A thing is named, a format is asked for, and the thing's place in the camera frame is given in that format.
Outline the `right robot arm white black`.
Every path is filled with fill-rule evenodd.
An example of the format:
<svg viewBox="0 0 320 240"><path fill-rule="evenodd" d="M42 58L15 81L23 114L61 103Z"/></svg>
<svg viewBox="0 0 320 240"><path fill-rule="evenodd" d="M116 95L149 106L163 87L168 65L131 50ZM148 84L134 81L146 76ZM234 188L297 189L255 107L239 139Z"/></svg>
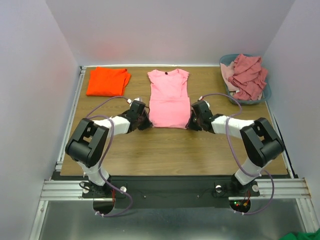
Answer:
<svg viewBox="0 0 320 240"><path fill-rule="evenodd" d="M188 129L225 134L238 170L232 175L229 188L235 195L242 195L258 178L264 168L285 150L285 145L264 117L257 120L242 120L223 114L213 114L205 100L191 105ZM241 139L247 158L243 164L237 159L230 137Z"/></svg>

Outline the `light pink t shirt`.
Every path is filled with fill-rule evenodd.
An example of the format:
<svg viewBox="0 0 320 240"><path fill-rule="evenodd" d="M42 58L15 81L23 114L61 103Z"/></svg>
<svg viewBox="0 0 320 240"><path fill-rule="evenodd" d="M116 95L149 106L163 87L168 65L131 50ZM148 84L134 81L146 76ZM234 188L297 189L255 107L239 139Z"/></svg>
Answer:
<svg viewBox="0 0 320 240"><path fill-rule="evenodd" d="M189 72L152 70L150 80L149 120L155 128L185 129L191 117L188 96Z"/></svg>

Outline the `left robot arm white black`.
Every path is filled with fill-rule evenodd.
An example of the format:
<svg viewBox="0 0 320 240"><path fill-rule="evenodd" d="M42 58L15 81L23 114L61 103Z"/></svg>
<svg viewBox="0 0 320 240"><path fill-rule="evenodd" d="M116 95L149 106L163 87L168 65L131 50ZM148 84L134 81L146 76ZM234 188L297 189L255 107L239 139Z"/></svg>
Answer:
<svg viewBox="0 0 320 240"><path fill-rule="evenodd" d="M110 174L102 167L102 162L117 135L143 131L151 127L146 104L135 99L130 102L127 111L114 117L103 116L102 120L94 117L83 118L69 138L65 153L78 163L88 177L88 182L80 183L84 194L99 197L108 196L112 187Z"/></svg>

